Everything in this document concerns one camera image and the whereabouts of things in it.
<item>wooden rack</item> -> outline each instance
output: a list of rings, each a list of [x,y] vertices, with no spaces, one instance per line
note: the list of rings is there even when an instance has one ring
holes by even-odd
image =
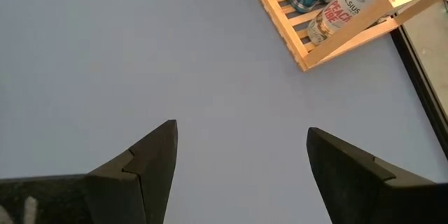
[[[260,0],[271,17],[286,46],[293,55],[301,70],[306,71],[331,60],[349,50],[357,48],[399,27],[416,14],[441,0],[374,0],[367,8],[354,16],[343,28],[335,32],[330,38],[315,46],[307,40],[306,23],[311,21],[320,10],[313,10],[296,17],[288,18],[294,13],[294,8],[286,0]],[[386,21],[368,28],[387,13],[409,5],[395,17],[388,17]]]

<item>light blue floor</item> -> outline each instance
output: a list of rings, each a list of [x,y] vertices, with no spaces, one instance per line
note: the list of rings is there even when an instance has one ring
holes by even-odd
[[[168,118],[166,223],[330,223],[311,126],[448,181],[389,36],[302,73],[258,0],[0,0],[1,178],[88,172]]]

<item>wooden crate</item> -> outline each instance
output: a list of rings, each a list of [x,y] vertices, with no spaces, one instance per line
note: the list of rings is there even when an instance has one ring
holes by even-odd
[[[312,20],[320,10],[313,10],[309,13],[288,18],[287,15],[294,13],[295,10],[289,4],[284,5],[287,0],[260,1],[281,37],[286,42],[286,46],[293,55],[297,65],[301,70],[306,71],[389,33],[403,22],[433,5],[436,1],[441,0],[374,0],[367,8],[363,9],[344,25],[343,28],[336,31],[335,34],[318,46],[311,42],[304,43],[303,41],[306,41],[308,36],[306,25],[304,24]],[[387,13],[392,13],[403,6],[406,6],[406,9],[401,11],[400,14],[395,17],[389,17],[386,21],[370,27],[380,17]],[[296,31],[295,27],[298,26],[303,27],[303,29]]]

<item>black frame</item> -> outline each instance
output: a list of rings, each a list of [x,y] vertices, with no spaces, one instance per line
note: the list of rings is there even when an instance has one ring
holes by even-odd
[[[431,82],[415,53],[414,46],[403,26],[393,30],[391,36],[407,73],[425,109],[426,115],[448,159],[448,118],[431,85]]]

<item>blue surface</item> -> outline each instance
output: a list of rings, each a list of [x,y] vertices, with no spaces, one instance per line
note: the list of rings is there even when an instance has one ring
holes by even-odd
[[[166,223],[330,223],[311,126],[448,181],[389,36],[302,73],[258,0],[0,0],[1,178],[88,172],[168,118]]]

